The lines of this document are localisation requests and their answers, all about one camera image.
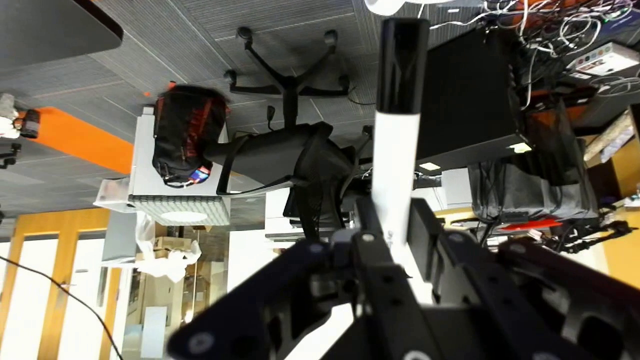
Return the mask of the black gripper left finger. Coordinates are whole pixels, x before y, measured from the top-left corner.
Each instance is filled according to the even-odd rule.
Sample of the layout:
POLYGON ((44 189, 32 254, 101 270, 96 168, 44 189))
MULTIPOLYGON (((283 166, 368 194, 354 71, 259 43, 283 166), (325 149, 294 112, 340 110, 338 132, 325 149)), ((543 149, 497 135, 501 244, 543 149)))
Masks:
POLYGON ((331 317, 312 294, 312 277, 331 260, 326 244, 301 241, 178 328, 175 360, 284 360, 331 317))

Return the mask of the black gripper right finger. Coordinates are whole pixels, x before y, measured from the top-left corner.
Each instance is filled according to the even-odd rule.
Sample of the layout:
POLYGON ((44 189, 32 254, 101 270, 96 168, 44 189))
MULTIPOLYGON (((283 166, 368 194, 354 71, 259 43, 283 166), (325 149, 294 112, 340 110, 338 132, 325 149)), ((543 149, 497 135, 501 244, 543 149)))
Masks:
POLYGON ((411 203, 408 244, 432 300, 481 317, 502 360, 640 360, 640 290, 529 241, 497 251, 411 203))

